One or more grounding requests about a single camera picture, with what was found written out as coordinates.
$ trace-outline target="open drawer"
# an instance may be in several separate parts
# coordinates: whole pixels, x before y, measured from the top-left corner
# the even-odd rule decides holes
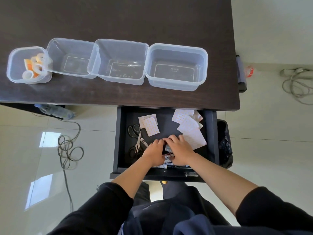
[[[137,139],[131,138],[127,134],[127,127],[138,124],[138,117],[140,116],[156,114],[160,133],[148,137],[146,130],[143,129],[141,131],[143,139],[148,144],[150,144],[155,139],[166,138],[171,134],[178,136],[182,133],[177,130],[179,124],[171,120],[174,111],[175,110],[171,108],[151,109],[141,108],[138,106],[118,107],[114,163],[113,172],[110,174],[110,179],[116,178],[135,162],[134,159],[131,159],[128,156],[128,150],[131,146],[136,144]],[[203,134],[208,144],[196,149],[195,152],[219,165],[216,111],[199,110],[198,112],[203,117],[203,120],[200,122],[203,125],[201,133]],[[151,168],[145,176],[144,180],[204,182],[200,176],[186,177],[185,172],[194,172],[194,170],[190,168]]]

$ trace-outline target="patterned paper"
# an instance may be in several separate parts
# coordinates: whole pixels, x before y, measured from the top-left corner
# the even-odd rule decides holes
[[[181,124],[187,116],[193,114],[194,110],[175,110],[172,121]]]
[[[192,118],[198,122],[200,122],[201,120],[203,120],[203,117],[201,116],[201,114],[195,110],[194,115],[192,116]]]
[[[205,141],[200,129],[194,129],[192,131],[183,134],[184,139],[190,144],[193,150],[205,146],[207,142]]]
[[[181,125],[178,126],[177,130],[182,133],[187,133],[194,129],[201,129],[202,127],[203,127],[202,124],[195,121],[193,118],[191,118],[191,116],[187,116],[185,120],[181,123]]]
[[[151,118],[151,117],[153,117],[153,118],[156,120],[156,123],[157,123],[157,118],[156,118],[157,116],[156,116],[156,114],[138,117],[140,128],[145,128],[145,126],[144,126],[144,124],[143,124],[143,121],[144,121],[145,119]]]
[[[145,119],[143,121],[143,124],[146,128],[146,131],[149,137],[160,132],[159,128],[157,127],[156,120],[154,119],[154,117]]]

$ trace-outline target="empty plastic container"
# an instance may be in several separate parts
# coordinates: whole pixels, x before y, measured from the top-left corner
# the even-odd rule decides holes
[[[23,79],[22,77],[23,73],[27,71],[24,59],[31,59],[38,54],[44,54],[45,56],[48,56],[48,52],[44,48],[38,46],[16,48],[15,50],[13,50],[9,55],[7,65],[7,77],[10,79],[10,81],[26,84],[45,83],[50,81],[52,73],[45,70],[34,78]]]
[[[50,40],[47,51],[53,66],[47,71],[64,75],[95,78],[87,72],[94,43],[75,39],[54,38]]]
[[[142,85],[148,49],[146,43],[98,39],[87,71],[107,81]]]
[[[155,43],[150,46],[145,75],[155,87],[194,91],[207,78],[208,54],[198,47]]]

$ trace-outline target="desk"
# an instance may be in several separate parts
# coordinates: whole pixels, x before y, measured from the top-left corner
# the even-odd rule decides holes
[[[2,0],[0,102],[62,105],[240,108],[230,0]],[[94,42],[122,39],[204,48],[206,81],[193,92],[53,74],[44,84],[6,77],[9,53],[55,37]]]

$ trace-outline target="person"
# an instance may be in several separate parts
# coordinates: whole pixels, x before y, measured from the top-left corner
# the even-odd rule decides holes
[[[164,163],[164,143],[175,165],[190,165],[235,215],[232,227],[193,186],[162,184],[163,199],[150,201],[142,182],[148,170]],[[282,201],[265,187],[196,154],[184,137],[155,140],[132,166],[102,184],[77,211],[49,234],[312,234],[313,217]]]

